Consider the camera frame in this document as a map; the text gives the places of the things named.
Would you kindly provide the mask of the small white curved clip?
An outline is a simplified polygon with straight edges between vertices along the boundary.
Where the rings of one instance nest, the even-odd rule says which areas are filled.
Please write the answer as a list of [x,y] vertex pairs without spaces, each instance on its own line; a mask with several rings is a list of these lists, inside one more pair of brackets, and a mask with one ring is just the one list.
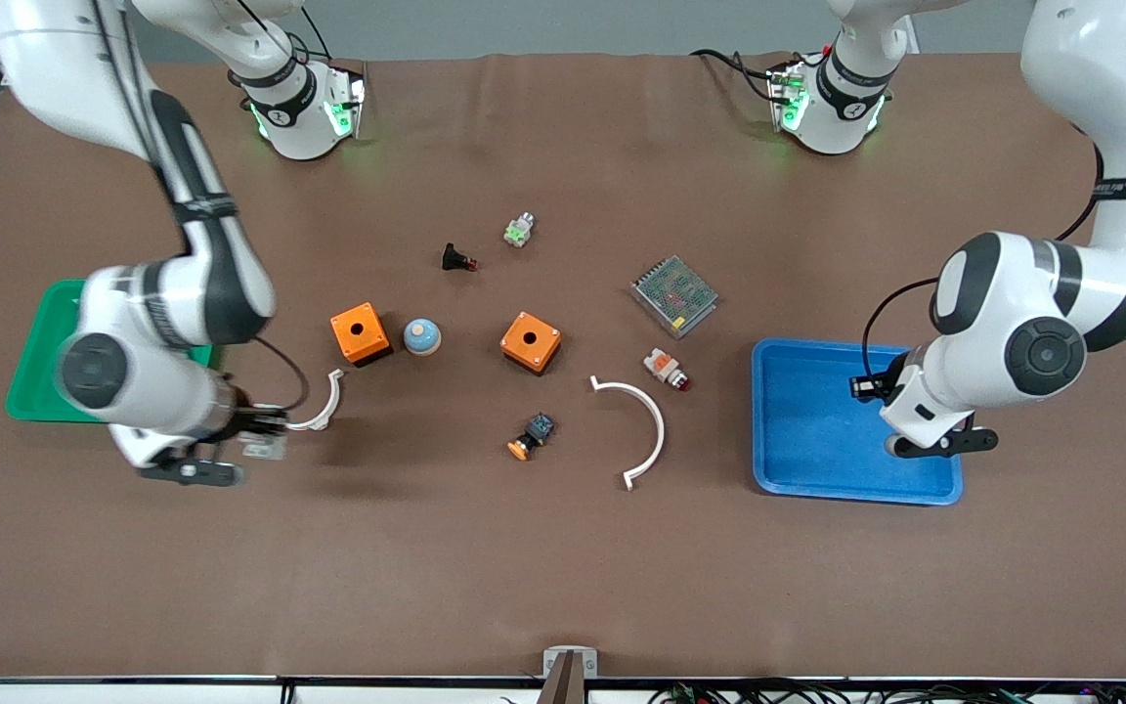
[[341,401],[341,378],[343,377],[343,369],[332,369],[331,373],[327,375],[327,382],[329,382],[329,396],[327,396],[327,404],[323,409],[309,420],[287,424],[286,428],[291,429],[291,431],[323,431],[323,429],[327,429],[332,419],[332,415],[334,415],[336,410],[338,410],[338,406]]

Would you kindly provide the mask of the blue plastic tray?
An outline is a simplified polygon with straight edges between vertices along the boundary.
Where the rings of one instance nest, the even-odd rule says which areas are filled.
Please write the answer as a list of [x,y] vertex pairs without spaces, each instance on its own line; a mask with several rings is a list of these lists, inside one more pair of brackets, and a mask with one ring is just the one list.
[[964,494],[960,458],[894,458],[875,404],[850,396],[859,344],[765,338],[751,356],[754,478],[769,494],[950,506]]

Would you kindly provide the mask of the green plastic tray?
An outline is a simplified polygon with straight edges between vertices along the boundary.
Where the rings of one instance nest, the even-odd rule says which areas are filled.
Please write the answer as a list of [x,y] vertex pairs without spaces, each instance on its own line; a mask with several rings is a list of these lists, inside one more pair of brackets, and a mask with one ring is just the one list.
[[39,422],[102,424],[68,403],[55,384],[60,348],[79,322],[84,280],[59,280],[50,285],[37,308],[30,333],[6,395],[6,415]]

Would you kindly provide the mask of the orange red push button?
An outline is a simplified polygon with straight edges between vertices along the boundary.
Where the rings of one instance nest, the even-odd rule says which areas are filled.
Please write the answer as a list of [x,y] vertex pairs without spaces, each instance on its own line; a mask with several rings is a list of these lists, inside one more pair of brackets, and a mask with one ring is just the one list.
[[659,378],[665,386],[687,392],[691,387],[691,378],[685,374],[679,360],[661,348],[653,348],[642,360],[647,373]]

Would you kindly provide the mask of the metal mesh power supply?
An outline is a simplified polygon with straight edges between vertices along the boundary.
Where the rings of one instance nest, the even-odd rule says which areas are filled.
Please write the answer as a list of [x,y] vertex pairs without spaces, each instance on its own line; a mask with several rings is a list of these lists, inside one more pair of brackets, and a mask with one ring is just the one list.
[[680,257],[669,257],[631,282],[631,297],[673,339],[711,317],[720,295]]

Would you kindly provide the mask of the large white curved clip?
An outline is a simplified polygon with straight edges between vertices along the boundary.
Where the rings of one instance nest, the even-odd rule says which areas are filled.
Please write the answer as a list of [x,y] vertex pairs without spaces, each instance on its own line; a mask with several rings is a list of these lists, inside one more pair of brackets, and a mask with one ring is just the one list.
[[654,431],[656,431],[656,438],[654,438],[654,446],[647,458],[643,460],[641,463],[636,464],[634,467],[626,469],[622,473],[623,485],[627,491],[634,491],[637,487],[638,476],[643,476],[647,473],[649,469],[654,467],[658,460],[661,458],[662,452],[665,451],[667,440],[667,427],[665,427],[665,416],[661,410],[660,406],[656,406],[656,401],[652,396],[647,395],[643,389],[631,386],[629,383],[620,382],[619,380],[602,380],[598,378],[597,375],[590,375],[588,378],[591,391],[595,393],[602,392],[620,392],[623,395],[635,398],[640,406],[645,407],[651,419],[654,422]]

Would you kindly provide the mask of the yellow mushroom push button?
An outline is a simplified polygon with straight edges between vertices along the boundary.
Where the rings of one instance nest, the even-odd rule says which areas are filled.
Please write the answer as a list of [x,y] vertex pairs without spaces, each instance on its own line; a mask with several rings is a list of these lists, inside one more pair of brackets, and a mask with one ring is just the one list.
[[555,422],[549,418],[549,415],[544,415],[543,412],[534,415],[527,420],[522,433],[515,437],[512,442],[506,444],[506,449],[513,455],[513,458],[528,461],[536,449],[539,449],[549,440],[554,428]]

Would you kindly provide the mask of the brown table cover mat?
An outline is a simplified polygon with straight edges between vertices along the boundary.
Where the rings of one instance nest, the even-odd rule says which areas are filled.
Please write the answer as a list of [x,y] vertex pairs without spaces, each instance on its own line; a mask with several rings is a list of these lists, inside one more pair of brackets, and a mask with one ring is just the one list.
[[[518,676],[554,644],[614,676],[1126,678],[1126,344],[1042,404],[982,412],[947,507],[765,494],[751,353],[857,340],[891,289],[988,229],[1055,237],[1089,142],[1015,55],[913,55],[859,151],[819,157],[714,60],[527,55],[369,69],[361,140],[282,159],[218,66],[152,66],[270,271],[267,337],[325,406],[330,318],[370,302],[443,347],[345,378],[323,433],[229,489],[137,476],[91,424],[5,396],[41,294],[179,248],[136,157],[0,95],[0,677]],[[522,248],[510,220],[535,214]],[[444,246],[479,271],[444,271]],[[720,295],[673,339],[631,282],[680,257]],[[562,335],[538,377],[499,349]],[[670,353],[665,386],[642,360]],[[654,422],[665,451],[638,476]],[[549,440],[506,444],[534,415]]]

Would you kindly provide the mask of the orange push-button enclosure box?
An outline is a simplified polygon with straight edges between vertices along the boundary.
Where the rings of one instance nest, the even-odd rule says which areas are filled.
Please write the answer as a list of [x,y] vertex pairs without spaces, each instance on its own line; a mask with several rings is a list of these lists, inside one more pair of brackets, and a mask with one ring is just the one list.
[[522,311],[501,336],[499,349],[506,360],[540,377],[557,355],[560,340],[562,335],[555,326]]
[[378,312],[370,302],[349,308],[330,318],[332,335],[341,357],[354,367],[369,366],[372,362],[393,353],[392,339],[381,324]]

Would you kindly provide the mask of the grey metal mounting bracket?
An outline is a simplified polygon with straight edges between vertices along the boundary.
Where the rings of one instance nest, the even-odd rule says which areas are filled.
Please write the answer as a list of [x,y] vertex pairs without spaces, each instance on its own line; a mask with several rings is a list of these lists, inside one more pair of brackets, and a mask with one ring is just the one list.
[[543,684],[536,704],[589,704],[588,681],[597,677],[595,647],[549,647],[543,652]]

